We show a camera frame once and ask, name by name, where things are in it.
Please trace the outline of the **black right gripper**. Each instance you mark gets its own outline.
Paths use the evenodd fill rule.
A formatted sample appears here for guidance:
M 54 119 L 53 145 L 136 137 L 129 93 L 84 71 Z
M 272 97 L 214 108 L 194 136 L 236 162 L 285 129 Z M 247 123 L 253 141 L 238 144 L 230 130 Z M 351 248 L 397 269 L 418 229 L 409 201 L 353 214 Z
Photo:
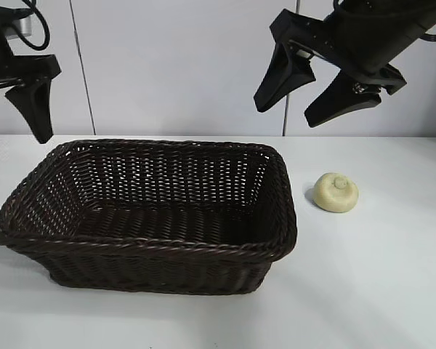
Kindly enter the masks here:
M 374 108 L 405 79 L 391 61 L 436 24 L 436 1 L 334 1 L 323 20 L 283 9 L 270 25 L 275 48 L 255 95 L 266 112 L 287 94 L 316 81 L 313 55 L 340 69 L 305 110 L 309 127 Z

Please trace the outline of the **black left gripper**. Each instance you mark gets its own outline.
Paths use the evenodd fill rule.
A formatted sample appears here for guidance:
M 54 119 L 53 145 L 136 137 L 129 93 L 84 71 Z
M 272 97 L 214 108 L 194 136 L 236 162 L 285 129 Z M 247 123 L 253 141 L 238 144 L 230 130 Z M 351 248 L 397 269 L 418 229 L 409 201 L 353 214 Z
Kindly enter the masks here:
M 44 29 L 41 45 L 28 40 L 32 15 L 38 17 Z M 0 89 L 13 87 L 5 97 L 21 113 L 36 140 L 45 144 L 53 136 L 50 80 L 61 73 L 61 67 L 54 55 L 16 55 L 9 45 L 11 39 L 20 39 L 34 51 L 49 46 L 49 26 L 37 8 L 0 7 Z

